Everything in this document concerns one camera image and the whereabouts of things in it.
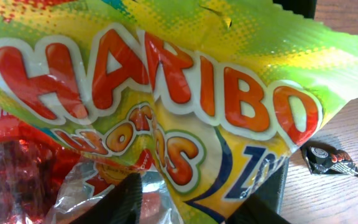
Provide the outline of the green Haribo gummy bag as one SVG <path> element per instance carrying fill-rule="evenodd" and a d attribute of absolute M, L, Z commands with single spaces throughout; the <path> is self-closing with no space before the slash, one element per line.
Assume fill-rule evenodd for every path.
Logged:
<path fill-rule="evenodd" d="M 0 1 L 0 106 L 103 164 L 150 156 L 222 223 L 358 98 L 358 36 L 272 1 Z"/>

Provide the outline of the red Hacks candy bag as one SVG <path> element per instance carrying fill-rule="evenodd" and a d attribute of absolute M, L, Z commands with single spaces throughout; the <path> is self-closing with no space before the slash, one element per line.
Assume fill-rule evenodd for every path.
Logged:
<path fill-rule="evenodd" d="M 79 158 L 0 107 L 0 223 L 44 223 Z"/>

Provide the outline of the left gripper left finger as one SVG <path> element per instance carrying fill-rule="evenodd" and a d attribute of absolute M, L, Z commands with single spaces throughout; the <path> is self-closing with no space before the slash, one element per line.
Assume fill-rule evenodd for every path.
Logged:
<path fill-rule="evenodd" d="M 70 224 L 139 224 L 141 206 L 141 177 L 132 173 Z"/>

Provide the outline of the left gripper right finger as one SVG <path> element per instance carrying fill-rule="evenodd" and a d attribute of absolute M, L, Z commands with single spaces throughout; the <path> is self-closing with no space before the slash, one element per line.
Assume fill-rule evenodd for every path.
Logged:
<path fill-rule="evenodd" d="M 226 221 L 225 224 L 290 224 L 271 210 L 258 196 L 251 195 Z"/>

